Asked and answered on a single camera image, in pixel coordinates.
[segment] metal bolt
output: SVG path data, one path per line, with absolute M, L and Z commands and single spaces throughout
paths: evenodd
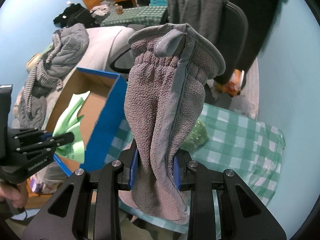
M 114 166 L 114 167 L 118 167 L 120 165 L 121 165 L 121 161 L 120 160 L 115 160 L 115 161 L 112 162 L 112 166 Z
M 190 166 L 190 167 L 196 167 L 196 166 L 198 166 L 198 162 L 196 162 L 196 161 L 189 161 L 189 166 Z
M 82 175 L 84 173 L 84 169 L 76 169 L 75 174 L 76 175 Z
M 235 174 L 235 172 L 233 170 L 227 169 L 226 170 L 226 175 L 229 177 L 232 177 Z

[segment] blue wall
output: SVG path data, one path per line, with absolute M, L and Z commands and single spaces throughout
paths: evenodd
M 0 8 L 0 84 L 13 84 L 12 101 L 24 85 L 26 63 L 50 43 L 56 30 L 53 19 L 67 7 L 67 1 L 6 0 Z
M 258 62 L 258 119 L 286 141 L 268 208 L 290 238 L 320 193 L 320 27 L 304 0 L 282 0 Z

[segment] bottle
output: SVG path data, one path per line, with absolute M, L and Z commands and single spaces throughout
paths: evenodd
M 118 5 L 117 3 L 116 3 L 116 8 L 115 8 L 115 10 L 116 10 L 116 13 L 117 13 L 117 14 L 123 14 L 122 6 L 121 6 L 121 5 Z

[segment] green checkered tablecloth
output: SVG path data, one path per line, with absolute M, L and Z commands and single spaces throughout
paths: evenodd
M 101 27 L 107 26 L 127 26 L 129 24 L 142 24 L 146 27 L 160 25 L 166 6 L 143 6 L 124 9 L 123 14 L 115 11 L 103 20 Z
M 263 122 L 208 104 L 204 104 L 199 118 L 206 125 L 209 140 L 190 153 L 192 159 L 215 171 L 233 169 L 261 201 L 268 205 L 279 181 L 281 153 L 285 146 L 282 132 Z M 118 158 L 121 150 L 132 138 L 129 125 L 123 120 L 105 162 L 109 163 Z M 213 197 L 219 239 L 221 230 L 215 191 Z M 148 216 L 125 205 L 121 200 L 119 207 L 159 227 L 183 234 L 188 231 L 188 224 L 178 225 L 169 220 Z

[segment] gray blanket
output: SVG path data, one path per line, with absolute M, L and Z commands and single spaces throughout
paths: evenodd
M 196 32 L 215 44 L 222 9 L 227 0 L 168 0 L 169 22 L 189 23 Z
M 61 90 L 61 78 L 81 60 L 89 45 L 89 35 L 83 24 L 57 30 L 53 45 L 32 68 L 19 104 L 21 128 L 41 128 L 45 119 L 45 97 L 52 89 Z

